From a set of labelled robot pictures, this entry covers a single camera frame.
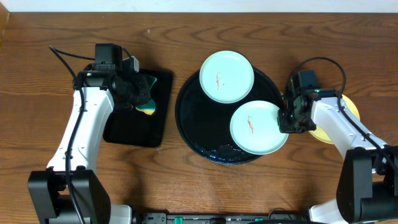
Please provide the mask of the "green yellow sponge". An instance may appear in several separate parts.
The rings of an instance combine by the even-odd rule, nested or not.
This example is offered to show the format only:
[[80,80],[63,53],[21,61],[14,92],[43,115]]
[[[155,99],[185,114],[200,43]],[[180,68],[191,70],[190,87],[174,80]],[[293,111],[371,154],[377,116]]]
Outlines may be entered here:
[[152,87],[156,83],[157,79],[153,76],[146,74],[142,74],[141,77],[143,78],[143,80],[146,81],[146,84],[142,86],[144,87],[144,96],[147,101],[144,104],[136,105],[136,110],[143,112],[147,115],[152,115],[156,110],[156,105],[150,94]]

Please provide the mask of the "yellow plate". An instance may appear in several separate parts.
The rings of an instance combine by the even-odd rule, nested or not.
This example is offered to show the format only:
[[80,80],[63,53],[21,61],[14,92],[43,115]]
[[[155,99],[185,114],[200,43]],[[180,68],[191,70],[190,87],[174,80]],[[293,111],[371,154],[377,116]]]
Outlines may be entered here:
[[[343,95],[343,100],[346,103],[346,107],[354,114],[354,116],[360,120],[360,115],[359,111],[356,107],[356,105],[345,95]],[[327,144],[333,144],[332,140],[328,137],[326,132],[322,130],[321,127],[317,126],[316,130],[310,131],[310,134],[317,140],[327,143]]]

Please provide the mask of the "light blue plate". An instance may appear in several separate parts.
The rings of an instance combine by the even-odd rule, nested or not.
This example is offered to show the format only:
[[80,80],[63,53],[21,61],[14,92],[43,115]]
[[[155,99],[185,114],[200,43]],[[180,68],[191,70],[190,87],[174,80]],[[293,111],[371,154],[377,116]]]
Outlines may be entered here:
[[232,115],[229,130],[233,141],[242,150],[266,155],[279,150],[288,134],[279,130],[279,107],[268,101],[250,101],[241,105]]
[[235,103],[251,91],[254,70],[243,55],[222,50],[211,54],[202,64],[199,81],[204,93],[219,103]]

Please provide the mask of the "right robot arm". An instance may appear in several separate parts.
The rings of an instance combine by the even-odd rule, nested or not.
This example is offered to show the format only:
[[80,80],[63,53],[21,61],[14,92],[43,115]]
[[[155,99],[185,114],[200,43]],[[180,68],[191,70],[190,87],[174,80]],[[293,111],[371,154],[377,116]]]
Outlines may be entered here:
[[317,223],[366,223],[397,218],[397,147],[373,135],[341,93],[320,88],[313,70],[293,72],[278,112],[282,133],[321,128],[343,158],[336,197],[308,210]]

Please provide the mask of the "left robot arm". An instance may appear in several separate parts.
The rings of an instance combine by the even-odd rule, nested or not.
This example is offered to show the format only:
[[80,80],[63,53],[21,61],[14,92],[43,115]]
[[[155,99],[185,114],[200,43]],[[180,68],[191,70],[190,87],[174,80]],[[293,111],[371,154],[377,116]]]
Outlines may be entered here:
[[114,110],[152,114],[156,79],[139,72],[139,62],[116,44],[96,44],[92,63],[73,76],[73,108],[62,141],[42,171],[33,171],[28,189],[40,223],[137,223],[128,205],[112,204],[96,176],[101,138]]

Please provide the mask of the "black rectangular tray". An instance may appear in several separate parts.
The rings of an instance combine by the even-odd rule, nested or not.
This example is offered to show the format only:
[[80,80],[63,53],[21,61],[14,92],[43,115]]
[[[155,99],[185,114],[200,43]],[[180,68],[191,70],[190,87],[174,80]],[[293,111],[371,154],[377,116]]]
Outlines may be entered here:
[[143,147],[158,147],[162,142],[173,73],[146,69],[140,72],[157,79],[150,93],[155,110],[151,115],[135,108],[113,111],[104,128],[106,142]]

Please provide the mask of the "black round tray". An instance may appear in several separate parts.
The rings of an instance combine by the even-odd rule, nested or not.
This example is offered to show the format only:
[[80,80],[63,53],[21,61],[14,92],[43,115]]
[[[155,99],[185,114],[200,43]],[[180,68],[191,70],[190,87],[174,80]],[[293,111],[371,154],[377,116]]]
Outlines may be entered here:
[[229,124],[233,113],[243,104],[268,101],[278,108],[284,102],[275,83],[262,71],[253,68],[254,84],[242,100],[223,104],[209,98],[201,88],[196,71],[182,86],[175,105],[178,131],[186,144],[198,155],[219,164],[245,164],[260,155],[241,149],[231,137]]

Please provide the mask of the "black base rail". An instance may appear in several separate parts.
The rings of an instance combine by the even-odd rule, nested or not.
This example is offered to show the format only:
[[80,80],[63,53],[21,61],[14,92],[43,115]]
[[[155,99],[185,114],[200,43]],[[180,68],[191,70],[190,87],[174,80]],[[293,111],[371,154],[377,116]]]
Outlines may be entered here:
[[304,215],[272,213],[266,215],[199,215],[145,213],[141,224],[247,224],[247,223],[310,223]]

